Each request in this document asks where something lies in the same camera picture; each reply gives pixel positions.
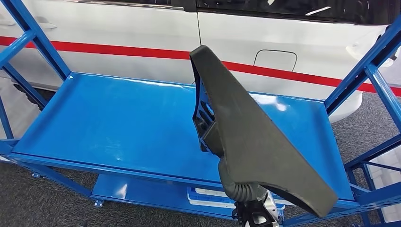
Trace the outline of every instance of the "side rail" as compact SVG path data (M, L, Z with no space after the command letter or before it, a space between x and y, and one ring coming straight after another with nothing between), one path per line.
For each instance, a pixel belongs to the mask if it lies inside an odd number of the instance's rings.
M23 90L31 96L43 109L47 101L12 67L9 63L19 51L21 51L30 41L32 41L42 56L54 68L60 78L64 81L71 73L67 65L62 60L61 56L57 53L50 41L47 39L44 32L41 30L35 19L29 13L28 9L21 0L0 0L7 8L9 13L13 16L15 21L22 28L24 33L16 39L10 46L5 48L0 53L0 68L7 72ZM6 110L3 101L0 98L0 120L6 134L6 140L0 140L0 155L6 156L10 154L12 148L18 142L14 139L10 123L7 118Z
M333 113L360 85L362 85L363 82L369 79L395 122L395 125L401 131L401 104L378 70L383 62L400 46L400 30L401 16L399 16L391 26L389 26L384 35L325 100L324 103L328 115ZM350 187L354 193L355 201L358 202L360 206L348 210L332 211L332 213L328 214L323 218L323 220L362 213L401 203L401 182L376 190L367 169L367 165L373 165L401 172L401 168L371 162L373 158L376 158L399 145L401 145L401 134L346 163L344 167L349 177ZM369 190L357 185L353 174L353 170L357 168L363 170ZM384 223L381 211L379 211L379 216L381 222ZM371 226L366 213L362 214L362 218L366 226ZM300 224L315 223L318 221L321 221L321 219L306 214L287 220L285 226L298 226ZM393 222L392 225L399 226L401 225L401 221Z

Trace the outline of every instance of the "silver metal part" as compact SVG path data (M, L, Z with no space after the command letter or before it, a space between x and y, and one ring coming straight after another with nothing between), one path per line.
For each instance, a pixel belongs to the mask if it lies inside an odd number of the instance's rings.
M267 190L266 199L263 204L264 208L269 212L269 214L273 216L274 220L278 222L279 211L277 210L276 202L274 201L273 196L271 195L271 192L269 190Z
M274 218L274 223L272 223L272 226L279 227L279 212L277 210L276 202L274 201L273 196L271 195L271 192L269 190L267 190L266 198L263 205L267 212ZM262 224L267 220L263 216L257 216L253 217L253 221L255 224ZM245 227L250 227L249 222L246 222Z

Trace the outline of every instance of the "car window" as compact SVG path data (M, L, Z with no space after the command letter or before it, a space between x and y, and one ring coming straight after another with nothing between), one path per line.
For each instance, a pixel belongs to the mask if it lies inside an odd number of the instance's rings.
M401 0L198 0L201 9L258 12L280 17L390 24L400 14Z

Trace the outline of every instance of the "shelf tray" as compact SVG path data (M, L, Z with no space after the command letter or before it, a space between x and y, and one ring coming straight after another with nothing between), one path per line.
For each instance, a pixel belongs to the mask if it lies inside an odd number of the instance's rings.
M337 196L352 200L324 104L288 96L251 96ZM192 85L72 73L11 157L220 185L218 157L199 149L194 105Z

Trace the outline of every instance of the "red stripe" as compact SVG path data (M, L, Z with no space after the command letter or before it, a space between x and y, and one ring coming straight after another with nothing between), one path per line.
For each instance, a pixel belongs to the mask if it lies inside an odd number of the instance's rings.
M0 45L8 46L14 40L16 40L16 38L14 37L0 36ZM112 46L103 44L83 44L83 43L71 43L62 41L51 41L51 42L58 51L101 53L101 54L112 54L112 55L169 58L169 59L183 59L183 60L189 59L189 51L175 51L175 50L163 50L163 49L140 48L140 47L129 47L129 46ZM35 48L32 42L28 43L26 47ZM268 68L263 68L253 65L245 65L228 61L224 61L223 63L229 70L232 71L256 74L273 78L289 79L294 81L320 84L331 87L336 87L341 82L341 79L336 79L336 78L268 69ZM401 88L391 87L391 89L396 96L401 96ZM366 92L375 92L373 86L371 84L366 84L366 83L362 84L358 88L358 90Z

